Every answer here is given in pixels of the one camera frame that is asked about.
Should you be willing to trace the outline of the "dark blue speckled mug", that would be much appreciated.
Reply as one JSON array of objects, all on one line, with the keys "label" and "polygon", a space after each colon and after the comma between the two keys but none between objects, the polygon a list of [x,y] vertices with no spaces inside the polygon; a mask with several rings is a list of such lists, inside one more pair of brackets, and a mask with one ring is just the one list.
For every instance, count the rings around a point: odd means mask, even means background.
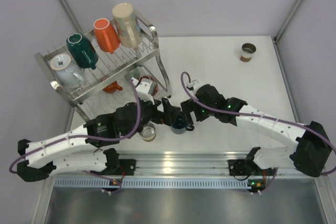
[{"label": "dark blue speckled mug", "polygon": [[195,127],[194,125],[188,124],[185,115],[183,112],[180,112],[170,129],[175,134],[183,134],[186,131],[194,131]]}]

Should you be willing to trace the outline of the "red cup white interior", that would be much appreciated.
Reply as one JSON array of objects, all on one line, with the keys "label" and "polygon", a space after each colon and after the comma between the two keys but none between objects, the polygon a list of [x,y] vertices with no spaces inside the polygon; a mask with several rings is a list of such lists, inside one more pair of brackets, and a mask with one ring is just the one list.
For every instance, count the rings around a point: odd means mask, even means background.
[{"label": "red cup white interior", "polygon": [[141,81],[142,79],[148,79],[151,80],[153,82],[153,88],[152,88],[152,95],[155,96],[158,92],[158,85],[157,85],[157,81],[150,75],[143,75],[139,78],[139,81]]}]

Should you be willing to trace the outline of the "steel tumbler cork base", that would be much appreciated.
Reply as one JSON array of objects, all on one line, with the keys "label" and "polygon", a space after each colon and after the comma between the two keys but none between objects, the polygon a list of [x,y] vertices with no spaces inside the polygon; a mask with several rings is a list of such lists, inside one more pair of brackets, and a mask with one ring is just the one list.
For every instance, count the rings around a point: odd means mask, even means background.
[{"label": "steel tumbler cork base", "polygon": [[141,139],[143,139],[146,142],[151,142],[156,137],[156,128],[155,125],[151,122],[147,123],[143,130],[139,133]]}]

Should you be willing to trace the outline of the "mint green cup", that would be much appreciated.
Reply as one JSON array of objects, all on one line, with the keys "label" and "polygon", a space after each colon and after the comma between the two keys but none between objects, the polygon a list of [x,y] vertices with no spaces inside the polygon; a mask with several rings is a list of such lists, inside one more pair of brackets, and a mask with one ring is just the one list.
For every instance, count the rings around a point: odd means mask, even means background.
[{"label": "mint green cup", "polygon": [[128,72],[128,73],[124,76],[124,78],[125,78],[126,81],[129,81],[129,80],[131,80],[132,78],[136,78],[136,79],[139,80],[140,77],[141,77],[141,71],[140,71],[140,68],[139,68],[139,67],[137,67],[137,68],[131,70],[130,72]]}]

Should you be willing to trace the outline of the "orange black round mug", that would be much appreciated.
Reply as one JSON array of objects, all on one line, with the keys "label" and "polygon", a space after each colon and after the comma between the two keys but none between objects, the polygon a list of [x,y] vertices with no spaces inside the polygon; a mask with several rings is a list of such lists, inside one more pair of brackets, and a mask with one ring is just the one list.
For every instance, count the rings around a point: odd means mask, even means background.
[{"label": "orange black round mug", "polygon": [[114,81],[110,85],[108,85],[105,88],[103,88],[103,91],[105,93],[109,93],[109,94],[115,93],[117,91],[122,91],[122,90],[123,90],[123,87],[121,87],[120,85],[118,85],[117,81]]}]

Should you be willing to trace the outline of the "small tumbler cork band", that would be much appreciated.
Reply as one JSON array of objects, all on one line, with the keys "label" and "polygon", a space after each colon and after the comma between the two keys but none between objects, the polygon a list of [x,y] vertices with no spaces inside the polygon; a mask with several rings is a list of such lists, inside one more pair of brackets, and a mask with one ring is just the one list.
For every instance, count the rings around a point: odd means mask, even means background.
[{"label": "small tumbler cork band", "polygon": [[242,45],[242,50],[240,53],[240,60],[243,62],[249,62],[254,53],[256,52],[256,46],[251,43],[245,43]]}]

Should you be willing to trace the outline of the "tall beige floral mug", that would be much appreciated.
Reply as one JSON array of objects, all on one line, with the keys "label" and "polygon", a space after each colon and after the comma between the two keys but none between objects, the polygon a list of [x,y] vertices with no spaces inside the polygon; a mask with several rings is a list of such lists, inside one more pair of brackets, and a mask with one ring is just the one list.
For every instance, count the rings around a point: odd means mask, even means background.
[{"label": "tall beige floral mug", "polygon": [[121,44],[136,50],[142,42],[142,31],[133,5],[130,3],[117,4],[112,9],[112,14]]}]

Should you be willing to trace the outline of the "dark green mug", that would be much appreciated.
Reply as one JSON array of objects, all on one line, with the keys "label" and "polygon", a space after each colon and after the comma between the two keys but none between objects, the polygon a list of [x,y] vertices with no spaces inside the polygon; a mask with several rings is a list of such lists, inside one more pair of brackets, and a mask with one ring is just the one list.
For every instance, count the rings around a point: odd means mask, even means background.
[{"label": "dark green mug", "polygon": [[99,57],[91,42],[81,33],[73,33],[66,40],[67,48],[82,69],[96,69]]}]

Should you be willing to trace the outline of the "light blue mug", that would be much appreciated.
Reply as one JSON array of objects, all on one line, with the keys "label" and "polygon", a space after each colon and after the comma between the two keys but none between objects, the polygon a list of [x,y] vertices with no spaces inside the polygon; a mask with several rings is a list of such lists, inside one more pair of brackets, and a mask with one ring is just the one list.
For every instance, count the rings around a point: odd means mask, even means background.
[{"label": "light blue mug", "polygon": [[68,54],[54,56],[49,65],[56,72],[60,82],[68,88],[78,88],[87,83],[84,71]]}]

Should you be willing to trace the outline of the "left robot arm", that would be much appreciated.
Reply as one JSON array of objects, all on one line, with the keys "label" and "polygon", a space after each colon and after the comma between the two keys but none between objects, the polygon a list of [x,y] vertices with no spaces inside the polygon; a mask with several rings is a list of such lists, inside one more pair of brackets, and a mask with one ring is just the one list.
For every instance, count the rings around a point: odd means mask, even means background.
[{"label": "left robot arm", "polygon": [[10,172],[26,182],[78,171],[113,175],[120,167],[114,144],[142,132],[149,122],[171,126],[180,111],[166,98],[139,100],[48,140],[20,140],[20,159],[10,166]]}]

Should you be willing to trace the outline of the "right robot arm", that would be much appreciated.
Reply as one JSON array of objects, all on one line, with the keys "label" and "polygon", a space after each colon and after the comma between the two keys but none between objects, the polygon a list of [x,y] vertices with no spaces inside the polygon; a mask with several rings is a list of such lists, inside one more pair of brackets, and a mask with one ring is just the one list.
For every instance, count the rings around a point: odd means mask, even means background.
[{"label": "right robot arm", "polygon": [[250,174],[269,168],[295,168],[310,177],[326,174],[323,169],[334,147],[320,123],[311,121],[306,125],[274,118],[239,98],[224,98],[209,84],[190,83],[183,89],[190,97],[187,104],[197,121],[213,116],[222,123],[255,131],[282,144],[276,148],[252,148],[245,158]]}]

